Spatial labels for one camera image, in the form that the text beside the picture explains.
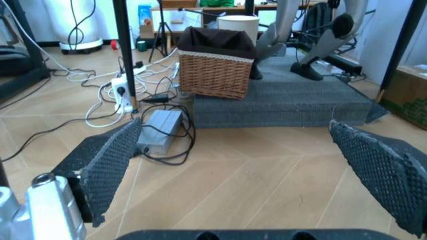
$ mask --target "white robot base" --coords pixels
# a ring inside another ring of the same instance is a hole
[[[75,44],[68,44],[59,42],[59,47],[61,48],[62,54],[90,54],[92,52],[98,51],[103,46],[103,40],[102,38],[98,38],[96,41],[91,42],[85,42],[85,43],[79,43],[77,45]]]

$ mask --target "metal robot arm part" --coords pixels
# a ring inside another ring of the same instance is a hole
[[[345,0],[344,2],[346,12],[333,20],[332,28],[327,29],[322,34],[317,44],[300,61],[301,65],[311,64],[319,58],[332,54],[348,43],[358,31],[365,15],[368,0]]]
[[[300,0],[278,0],[276,21],[269,25],[256,44],[256,60],[260,62],[277,53],[288,40]]]

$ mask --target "green object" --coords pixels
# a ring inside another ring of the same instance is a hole
[[[145,52],[147,51],[147,44],[146,41],[137,41],[136,42],[136,48],[138,49],[138,51],[140,52]]]
[[[200,0],[200,7],[234,7],[234,0]]]

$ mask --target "cardboard box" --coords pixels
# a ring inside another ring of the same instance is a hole
[[[381,105],[427,130],[427,65],[398,66]]]
[[[163,0],[162,3],[165,9],[195,8],[197,0]]]

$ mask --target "plug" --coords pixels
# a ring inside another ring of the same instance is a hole
[[[125,88],[124,87],[122,87],[122,86],[119,86],[118,88],[117,88],[117,93],[120,95],[120,96],[122,96],[123,97],[123,94],[125,94]]]
[[[169,96],[166,93],[156,94],[142,101],[148,104],[158,104],[158,103],[164,104],[169,102]]]
[[[142,68],[144,66],[143,61],[137,61],[135,62],[135,66],[133,66],[134,69],[139,69]]]

